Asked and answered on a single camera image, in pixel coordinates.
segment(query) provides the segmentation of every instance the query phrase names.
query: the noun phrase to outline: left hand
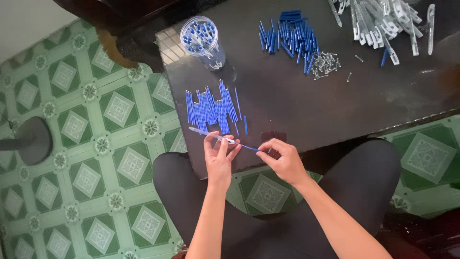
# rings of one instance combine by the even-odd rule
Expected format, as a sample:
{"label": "left hand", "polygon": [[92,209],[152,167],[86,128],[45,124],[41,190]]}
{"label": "left hand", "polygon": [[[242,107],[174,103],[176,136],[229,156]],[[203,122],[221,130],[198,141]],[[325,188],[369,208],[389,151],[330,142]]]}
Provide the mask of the left hand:
{"label": "left hand", "polygon": [[[225,135],[224,138],[233,139],[232,135]],[[226,139],[217,141],[214,148],[211,146],[212,136],[204,139],[204,159],[208,175],[208,188],[218,188],[227,191],[231,182],[231,162],[241,149],[240,140],[235,144],[228,144]]]}

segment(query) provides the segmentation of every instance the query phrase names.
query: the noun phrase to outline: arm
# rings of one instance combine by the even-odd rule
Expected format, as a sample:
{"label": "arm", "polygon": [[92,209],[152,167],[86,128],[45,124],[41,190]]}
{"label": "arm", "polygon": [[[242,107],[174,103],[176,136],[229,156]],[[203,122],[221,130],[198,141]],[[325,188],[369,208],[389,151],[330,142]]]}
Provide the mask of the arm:
{"label": "arm", "polygon": [[332,200],[311,179],[302,165],[294,146],[272,139],[259,150],[273,148],[281,158],[278,160],[264,152],[257,155],[284,181],[294,186],[305,198],[315,214],[326,237],[341,259],[390,259],[389,253],[356,220]]}
{"label": "arm", "polygon": [[218,141],[213,149],[212,139],[211,136],[204,139],[207,191],[186,259],[220,258],[225,195],[231,182],[231,162],[240,151],[241,145],[229,145],[227,140],[223,139],[222,142]]}

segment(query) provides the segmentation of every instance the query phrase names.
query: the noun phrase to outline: jar of pens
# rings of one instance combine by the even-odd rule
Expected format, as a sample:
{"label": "jar of pens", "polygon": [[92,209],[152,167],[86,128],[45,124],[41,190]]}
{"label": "jar of pens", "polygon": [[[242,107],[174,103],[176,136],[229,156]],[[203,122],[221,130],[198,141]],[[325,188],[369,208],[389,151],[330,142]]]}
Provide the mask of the jar of pens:
{"label": "jar of pens", "polygon": [[220,45],[219,32],[205,16],[188,20],[180,31],[182,45],[190,55],[197,57],[210,71],[218,71],[225,65],[225,52]]}

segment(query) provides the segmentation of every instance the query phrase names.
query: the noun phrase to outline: right hand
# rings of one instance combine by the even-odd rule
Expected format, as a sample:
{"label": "right hand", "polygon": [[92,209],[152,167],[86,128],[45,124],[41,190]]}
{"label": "right hand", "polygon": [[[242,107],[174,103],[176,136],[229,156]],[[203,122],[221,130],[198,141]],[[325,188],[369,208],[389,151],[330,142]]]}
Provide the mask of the right hand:
{"label": "right hand", "polygon": [[[281,157],[276,160],[267,153],[262,152],[269,148],[278,151]],[[294,146],[273,138],[263,143],[259,150],[257,155],[287,183],[291,185],[300,184],[305,180],[305,177],[309,177]]]}

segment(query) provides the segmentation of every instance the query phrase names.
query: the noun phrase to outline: hand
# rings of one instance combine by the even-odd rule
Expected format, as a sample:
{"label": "hand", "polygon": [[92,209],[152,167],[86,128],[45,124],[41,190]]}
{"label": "hand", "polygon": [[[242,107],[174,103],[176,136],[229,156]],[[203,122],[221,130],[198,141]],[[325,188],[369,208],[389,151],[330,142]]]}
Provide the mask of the hand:
{"label": "hand", "polygon": [[[225,135],[224,138],[233,139],[232,135]],[[204,139],[204,159],[206,161],[208,188],[218,188],[227,191],[231,181],[231,162],[241,149],[240,140],[235,144],[228,144],[226,139],[217,141],[214,148],[211,147],[212,136]]]}
{"label": "hand", "polygon": [[[269,148],[278,151],[281,157],[276,160],[267,155],[267,153],[262,152],[262,150]],[[291,185],[300,184],[305,177],[308,177],[302,161],[300,160],[299,154],[297,153],[297,149],[294,146],[273,138],[263,143],[259,147],[259,150],[260,151],[257,152],[257,155],[287,183]]]}

